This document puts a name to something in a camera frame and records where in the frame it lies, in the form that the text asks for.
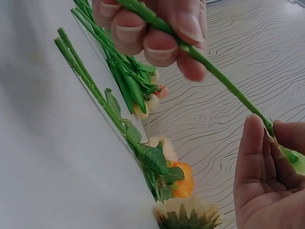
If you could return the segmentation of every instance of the artificial flower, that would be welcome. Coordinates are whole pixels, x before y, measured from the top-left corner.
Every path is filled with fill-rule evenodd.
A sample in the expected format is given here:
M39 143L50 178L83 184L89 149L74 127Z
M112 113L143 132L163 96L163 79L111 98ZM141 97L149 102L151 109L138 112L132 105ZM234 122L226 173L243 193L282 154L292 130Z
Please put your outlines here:
M167 94L168 94L168 88L167 86L161 84L161 85L158 85L158 88L161 89L161 91L157 91L155 90L154 91L154 94L159 98L159 99L164 99Z
M140 119L147 119L148 118L148 115L149 115L149 108L147 106L147 103L145 102L145 106L146 106L146 114L144 114L139 105L138 104L134 104L133 105L133 113Z
M208 205L198 196L171 198L164 204L158 201L153 214L162 229L214 229L228 222L216 204Z
M147 145L151 147L157 147L159 142L162 142L163 154L166 160L168 161L178 161L177 154L175 153L175 149L173 147L172 142L167 137L151 137L147 143Z
M172 188L173 196L181 198L191 196L194 190L192 167L187 163L179 161L171 161L169 167L179 167L184 173L184 180L178 180L174 183L174 186Z
M147 101L147 106L149 110L155 110L160 105L160 101L155 94L149 95L149 100Z
M159 72L157 70L154 71L153 75L150 75L150 79L152 83L157 83L160 79Z

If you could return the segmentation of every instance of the white flower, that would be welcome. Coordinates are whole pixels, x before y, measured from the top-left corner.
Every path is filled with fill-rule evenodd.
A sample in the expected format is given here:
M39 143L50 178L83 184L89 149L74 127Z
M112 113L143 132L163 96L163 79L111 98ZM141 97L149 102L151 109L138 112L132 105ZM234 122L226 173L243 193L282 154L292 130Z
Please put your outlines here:
M175 152L172 142L167 137L151 137L147 145L151 147L157 147L159 142L162 142L163 154L166 160L169 161L178 161L178 156Z
M154 71L153 75L150 76L150 79L152 83L157 83L160 79L159 72L157 70Z
M152 111L158 108L159 105L160 105L160 101L158 97L155 94L150 94L149 100L147 101L148 108Z
M228 220L224 218L224 215L219 212L218 206L216 204L208 205L201 197L198 196L190 196L187 198L171 198L166 200L164 204L158 201L153 208L153 214L159 225L163 225L164 222L166 222L166 225L168 224L168 220L170 220L170 222L173 220L169 218L168 212L174 212L177 216L176 220L178 221L180 220L179 217L181 212L184 212L189 220L194 214L197 214L198 222L196 223L198 226L209 225L209 228L212 229L228 222Z

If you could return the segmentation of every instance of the hand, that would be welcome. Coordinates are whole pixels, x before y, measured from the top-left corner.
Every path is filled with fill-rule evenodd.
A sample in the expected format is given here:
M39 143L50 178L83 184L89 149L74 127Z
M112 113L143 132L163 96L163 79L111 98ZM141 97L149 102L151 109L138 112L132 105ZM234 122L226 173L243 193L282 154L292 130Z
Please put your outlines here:
M305 154L305 123L274 123L279 144ZM234 181L239 229L304 229L305 176L295 172L261 119L246 119Z
M205 67L180 51L175 39L148 28L145 21L121 8L116 0L92 0L99 26L111 29L115 47L123 54L136 55L143 49L154 66L166 67L177 61L180 71L190 80L201 81ZM167 21L189 44L206 51L205 0L142 0L158 17Z

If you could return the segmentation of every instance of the flower bouquet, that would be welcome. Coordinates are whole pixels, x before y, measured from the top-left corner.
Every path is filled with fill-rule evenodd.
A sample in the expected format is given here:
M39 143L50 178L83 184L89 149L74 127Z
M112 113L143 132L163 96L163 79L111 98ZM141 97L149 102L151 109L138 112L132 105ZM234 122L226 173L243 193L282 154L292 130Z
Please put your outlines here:
M157 18L144 3L137 0L118 0L118 2L128 10L137 13L154 28L175 37L183 51L204 64L206 69L217 77L251 112L262 118L270 137L274 138L271 122L195 47L180 40L172 28L162 19ZM159 77L156 68L138 63L132 57L119 54L107 35L109 32L95 25L88 2L75 0L75 3L78 7L71 11L102 46L110 71L130 113L136 114L140 118L147 118L149 110L158 106L158 99L167 95L165 86L155 84ZM55 39L55 43L64 58L112 119L142 169L148 188L156 201L152 211L159 227L161 229L214 229L226 222L217 205L209 205L202 198L192 195L194 189L192 168L188 164L178 161L171 141L166 137L152 137L149 142L142 143L140 132L130 120L122 117L120 105L112 95L111 89L107 88L103 94L101 93L64 29L59 28L58 34L59 37ZM303 156L298 152L280 147L296 169L297 167L303 169L299 169L298 172L304 172Z

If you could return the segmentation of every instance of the rosebud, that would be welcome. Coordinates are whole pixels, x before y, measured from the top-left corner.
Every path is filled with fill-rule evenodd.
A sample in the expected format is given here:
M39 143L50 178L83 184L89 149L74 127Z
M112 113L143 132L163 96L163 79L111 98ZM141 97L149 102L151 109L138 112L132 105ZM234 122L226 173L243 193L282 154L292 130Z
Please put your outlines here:
M155 91L154 91L154 94L155 94L159 99L164 99L164 98L167 96L167 94L168 94L168 88L167 88L167 86L161 84L161 85L158 85L158 88L161 89L161 91L159 92L159 91L155 90Z

